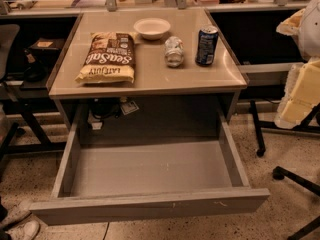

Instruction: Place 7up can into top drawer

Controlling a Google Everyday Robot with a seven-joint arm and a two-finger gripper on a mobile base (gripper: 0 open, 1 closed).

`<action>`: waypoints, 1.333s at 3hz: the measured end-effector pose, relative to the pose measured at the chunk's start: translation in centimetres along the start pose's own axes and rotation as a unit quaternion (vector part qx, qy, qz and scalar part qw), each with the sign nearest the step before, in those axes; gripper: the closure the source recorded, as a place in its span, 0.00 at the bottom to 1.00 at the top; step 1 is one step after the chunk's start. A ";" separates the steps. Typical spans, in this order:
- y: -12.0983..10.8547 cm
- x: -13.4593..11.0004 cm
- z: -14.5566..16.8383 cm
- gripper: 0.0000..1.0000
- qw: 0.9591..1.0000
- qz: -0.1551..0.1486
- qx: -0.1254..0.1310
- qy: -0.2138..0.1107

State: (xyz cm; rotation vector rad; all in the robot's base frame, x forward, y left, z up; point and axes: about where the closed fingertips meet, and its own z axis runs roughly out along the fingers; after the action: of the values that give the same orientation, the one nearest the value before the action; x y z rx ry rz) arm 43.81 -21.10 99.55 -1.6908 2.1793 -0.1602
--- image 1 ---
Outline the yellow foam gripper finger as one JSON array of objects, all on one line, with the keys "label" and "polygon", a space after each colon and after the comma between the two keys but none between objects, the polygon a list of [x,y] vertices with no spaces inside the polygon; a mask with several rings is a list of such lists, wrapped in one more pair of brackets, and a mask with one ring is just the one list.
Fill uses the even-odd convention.
[{"label": "yellow foam gripper finger", "polygon": [[276,31],[286,36],[294,36],[298,34],[301,18],[305,10],[300,9],[289,18],[282,21],[276,28]]},{"label": "yellow foam gripper finger", "polygon": [[293,129],[320,103],[320,60],[302,66],[293,65],[288,73],[285,95],[277,109],[274,123],[283,129]]}]

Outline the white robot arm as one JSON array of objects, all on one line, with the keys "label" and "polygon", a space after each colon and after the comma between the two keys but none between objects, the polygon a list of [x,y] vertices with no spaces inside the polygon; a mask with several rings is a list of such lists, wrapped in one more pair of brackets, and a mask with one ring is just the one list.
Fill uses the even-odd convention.
[{"label": "white robot arm", "polygon": [[320,0],[311,0],[306,8],[281,22],[276,31],[293,37],[307,60],[289,70],[274,120],[279,128],[293,129],[320,104]]}]

